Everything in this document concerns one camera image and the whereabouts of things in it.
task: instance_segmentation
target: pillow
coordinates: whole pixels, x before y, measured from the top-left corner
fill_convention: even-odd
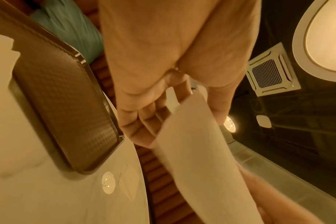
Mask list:
[[[30,17],[92,63],[103,52],[103,37],[72,0],[48,0]]]

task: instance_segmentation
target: hand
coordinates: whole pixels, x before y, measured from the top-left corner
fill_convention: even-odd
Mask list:
[[[100,0],[99,8],[119,126],[135,144],[150,147],[169,116],[168,87],[179,102],[191,94],[188,75],[207,87],[224,123],[256,41],[260,0]]]
[[[267,182],[238,166],[265,224],[323,224]]]

